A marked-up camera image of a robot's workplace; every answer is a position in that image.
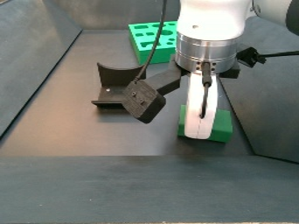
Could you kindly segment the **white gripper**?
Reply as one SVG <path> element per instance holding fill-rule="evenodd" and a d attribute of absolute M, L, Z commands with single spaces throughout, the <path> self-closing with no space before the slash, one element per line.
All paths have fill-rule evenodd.
<path fill-rule="evenodd" d="M 202 97 L 201 73 L 190 73 L 185 104 L 184 135 L 194 139 L 208 139 L 210 136 L 218 98 L 214 74 L 210 75 L 206 104 L 202 104 Z"/>

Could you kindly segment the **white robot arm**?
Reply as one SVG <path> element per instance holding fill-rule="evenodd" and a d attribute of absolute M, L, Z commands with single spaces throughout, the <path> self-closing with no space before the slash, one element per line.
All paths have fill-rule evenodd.
<path fill-rule="evenodd" d="M 299 0 L 180 0 L 174 62 L 189 72 L 184 135 L 210 137 L 217 75 L 237 62 L 237 41 L 257 16 L 299 35 Z"/>

